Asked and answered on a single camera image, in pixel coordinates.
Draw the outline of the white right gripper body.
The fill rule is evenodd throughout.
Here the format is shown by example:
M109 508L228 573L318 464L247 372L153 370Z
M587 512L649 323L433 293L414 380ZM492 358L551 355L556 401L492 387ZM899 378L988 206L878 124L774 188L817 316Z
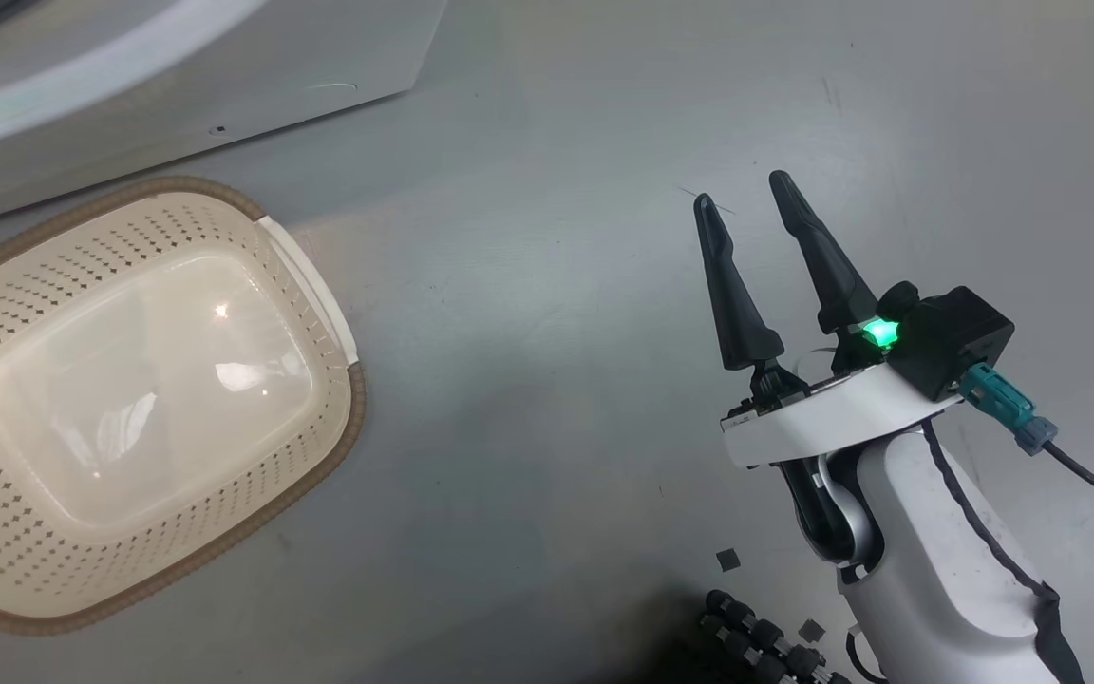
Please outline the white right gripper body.
M900 431L961 402L928 399L889 364L839 378L767 414L722 420L728 455L738 467L772 465L834 453Z

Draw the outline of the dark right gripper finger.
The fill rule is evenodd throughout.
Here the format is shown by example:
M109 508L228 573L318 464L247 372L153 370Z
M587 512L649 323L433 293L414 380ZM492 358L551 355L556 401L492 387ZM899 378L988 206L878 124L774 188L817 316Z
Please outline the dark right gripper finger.
M877 298L848 259L821 217L785 170L768 177L785 233L798 242L821 308L818 325L824 333L856 325L877 315Z
M696 196L694 217L722 364L728 370L745 370L773 362L784 353L784 343L765 325L748 294L733 260L734 245L724 218L709 195Z

